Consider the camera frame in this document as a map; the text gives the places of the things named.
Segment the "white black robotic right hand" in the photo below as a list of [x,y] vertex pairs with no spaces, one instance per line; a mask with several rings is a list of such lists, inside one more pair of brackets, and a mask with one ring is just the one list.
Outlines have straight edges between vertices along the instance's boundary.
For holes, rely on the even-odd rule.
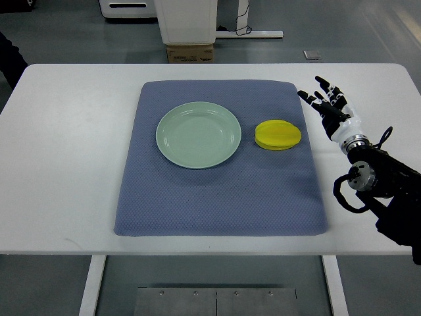
[[327,137],[333,142],[338,142],[339,135],[343,134],[350,124],[355,123],[356,118],[348,107],[344,93],[337,86],[320,76],[315,76],[314,79],[325,95],[319,91],[311,95],[303,90],[299,90],[297,95],[320,115]]

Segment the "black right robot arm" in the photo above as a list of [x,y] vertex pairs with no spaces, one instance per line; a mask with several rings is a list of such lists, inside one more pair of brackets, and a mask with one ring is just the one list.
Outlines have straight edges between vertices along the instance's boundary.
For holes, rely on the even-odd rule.
[[412,250],[420,264],[420,173],[381,149],[393,131],[389,127],[378,144],[357,134],[341,144],[351,168],[334,182],[333,195],[346,210],[371,211],[376,228],[400,246]]

